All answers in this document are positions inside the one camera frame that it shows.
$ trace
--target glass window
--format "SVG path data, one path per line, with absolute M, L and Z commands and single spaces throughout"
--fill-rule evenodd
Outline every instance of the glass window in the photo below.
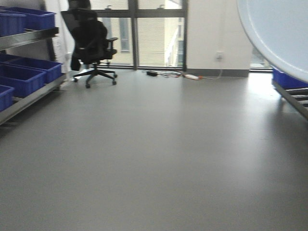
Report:
M 120 18 L 120 38 L 121 38 L 121 51 L 129 52 L 129 34 L 128 34 L 128 19 Z
M 128 10 L 128 0 L 91 0 L 93 10 Z
M 183 66 L 184 42 L 179 41 L 178 66 Z
M 271 66 L 268 61 L 256 48 L 254 48 L 252 51 L 250 67 L 255 69 L 271 69 Z
M 140 66 L 182 67 L 178 18 L 139 18 L 138 37 Z
M 178 32 L 178 37 L 182 37 L 182 25 L 179 25 L 179 32 Z
M 139 9 L 182 9 L 182 0 L 139 0 Z
M 100 21 L 106 22 L 104 21 L 105 18 L 99 18 Z M 112 37 L 116 37 L 118 38 L 118 40 L 114 41 L 114 49 L 117 50 L 117 54 L 113 56 L 112 60 L 109 60 L 111 62 L 111 65 L 125 65 L 125 66 L 133 66 L 133 56 L 132 56 L 132 52 L 129 52 L 132 50 L 132 35 L 131 35 L 131 30 L 129 30 L 128 28 L 131 28 L 131 23 L 130 23 L 130 19 L 129 18 L 109 18 L 110 20 L 110 29 L 108 29 L 107 25 L 105 25 L 107 27 L 108 30 L 112 31 Z M 127 38 L 127 42 L 126 42 L 126 52 L 121 52 L 122 51 L 122 32 L 121 32 L 121 25 L 120 22 L 121 20 L 126 22 L 126 26 L 127 26 L 127 30 L 126 30 L 126 34 L 125 34 L 125 38 Z

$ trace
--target chair base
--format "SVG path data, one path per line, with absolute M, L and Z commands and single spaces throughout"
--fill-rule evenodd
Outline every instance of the chair base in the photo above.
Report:
M 97 75 L 100 75 L 100 76 L 104 76 L 106 78 L 112 79 L 112 85 L 116 85 L 115 78 L 117 77 L 117 74 L 116 74 L 115 71 L 99 70 L 99 69 L 97 69 L 97 64 L 93 64 L 93 67 L 94 67 L 93 70 L 74 75 L 73 76 L 74 82 L 78 82 L 78 79 L 76 78 L 78 76 L 88 76 L 88 75 L 90 75 L 86 80 L 86 88 L 90 88 L 91 85 L 89 84 L 89 82 L 91 81 L 91 79 L 93 79 Z

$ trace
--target baseboard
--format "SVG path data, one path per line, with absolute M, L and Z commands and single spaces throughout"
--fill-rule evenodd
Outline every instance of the baseboard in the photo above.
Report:
M 220 75 L 219 69 L 187 69 L 189 74 L 196 76 L 207 76 L 207 77 L 217 77 Z M 224 77 L 248 77 L 249 70 L 239 70 L 239 69 L 223 69 L 221 76 Z

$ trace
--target blue plastic bin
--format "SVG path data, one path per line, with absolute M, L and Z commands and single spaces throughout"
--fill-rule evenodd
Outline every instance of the blue plastic bin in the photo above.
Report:
M 21 34 L 25 31 L 26 16 L 20 13 L 0 12 L 0 36 Z
M 287 75 L 286 73 L 273 67 L 273 80 L 277 82 L 284 89 L 296 89 L 296 88 L 307 88 L 308 83 L 300 81 L 294 77 Z
M 14 96 L 26 97 L 44 86 L 45 74 L 18 66 L 0 65 L 0 84 L 15 88 Z
M 14 88 L 0 85 L 0 112 L 13 104 Z
M 45 71 L 45 83 L 53 82 L 55 79 L 62 75 L 61 73 L 61 63 L 51 62 L 47 60 L 40 59 L 30 59 L 30 58 L 20 58 L 11 60 L 8 64 L 28 67 L 31 69 L 36 69 L 39 71 Z
M 25 28 L 32 30 L 44 30 L 55 27 L 54 12 L 40 11 L 21 7 L 5 8 L 7 11 L 26 15 Z
M 6 64 L 9 61 L 20 59 L 20 56 L 0 53 L 0 64 Z

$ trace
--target electrical outlet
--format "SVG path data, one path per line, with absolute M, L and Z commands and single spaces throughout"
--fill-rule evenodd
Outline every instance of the electrical outlet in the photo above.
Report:
M 223 52 L 222 51 L 217 51 L 215 58 L 218 62 L 221 62 L 221 60 L 223 59 Z

